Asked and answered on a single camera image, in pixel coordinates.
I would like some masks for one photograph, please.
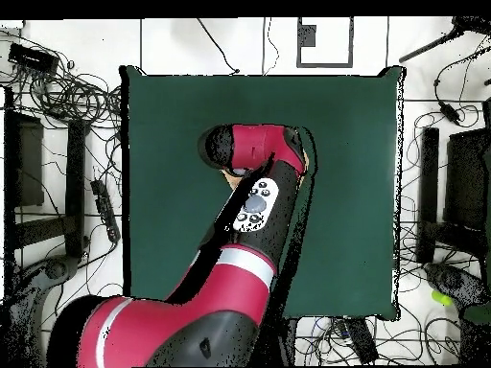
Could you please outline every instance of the power adapter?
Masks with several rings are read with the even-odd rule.
[[[458,117],[458,113],[456,112],[456,110],[449,104],[443,102],[438,102],[438,104],[440,106],[441,113],[447,118],[447,120],[454,123],[455,125],[458,125],[460,122],[460,118]]]
[[[9,52],[9,62],[16,63],[26,68],[34,69],[44,74],[55,75],[59,58],[45,52],[23,47],[13,43]]]

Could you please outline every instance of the green mat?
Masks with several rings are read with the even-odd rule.
[[[163,299],[171,293],[230,195],[222,174],[199,158],[202,132],[216,124],[275,123],[310,130],[318,165],[286,315],[395,315],[401,68],[374,78],[127,72],[131,295]]]

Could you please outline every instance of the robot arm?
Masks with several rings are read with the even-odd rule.
[[[59,316],[48,366],[246,366],[305,171],[290,127],[215,126],[199,139],[212,168],[246,176],[164,301],[85,296]]]

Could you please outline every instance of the black monitor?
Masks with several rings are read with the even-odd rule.
[[[484,230],[487,214],[487,170],[482,156],[491,145],[487,128],[450,136],[443,220]]]

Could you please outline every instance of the tripod leg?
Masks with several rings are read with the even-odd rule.
[[[421,54],[424,54],[425,52],[428,52],[429,50],[432,50],[433,48],[437,47],[438,45],[444,44],[445,42],[448,42],[452,39],[459,38],[461,35],[463,35],[464,32],[453,28],[448,34],[442,36],[441,38],[435,40],[434,42],[425,45],[424,47],[421,47],[417,49],[416,51],[411,52],[410,54],[407,54],[406,56],[403,56],[399,59],[399,63],[406,62],[407,60],[413,59],[414,57],[417,57]]]

